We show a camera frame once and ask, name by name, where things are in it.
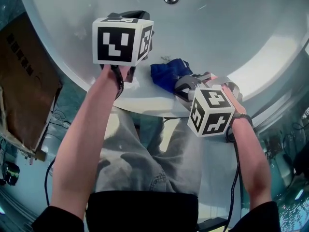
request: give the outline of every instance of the forearm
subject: forearm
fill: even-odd
[[[238,147],[241,176],[249,193],[252,209],[271,200],[270,167],[262,147],[246,119],[235,119],[233,133]]]
[[[118,88],[110,68],[91,87],[64,137],[55,161],[51,205],[82,218],[94,185],[100,150]],[[66,195],[76,198],[64,199]]]

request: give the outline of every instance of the gray shorts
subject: gray shorts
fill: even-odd
[[[111,190],[180,192],[198,196],[201,140],[182,118],[162,152],[160,132],[146,149],[129,113],[113,107],[98,164],[95,192]]]

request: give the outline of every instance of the brown cardboard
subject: brown cardboard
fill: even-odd
[[[8,132],[35,151],[60,84],[26,13],[0,31],[0,86]]]

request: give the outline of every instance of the blue cloth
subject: blue cloth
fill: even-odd
[[[175,84],[181,77],[192,74],[189,63],[180,58],[167,64],[151,65],[153,82],[170,93],[174,93]]]

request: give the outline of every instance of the white cube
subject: white cube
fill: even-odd
[[[223,135],[234,112],[233,104],[221,88],[197,88],[188,126],[198,137]]]
[[[137,66],[147,56],[154,22],[108,17],[92,24],[92,55],[97,64]]]

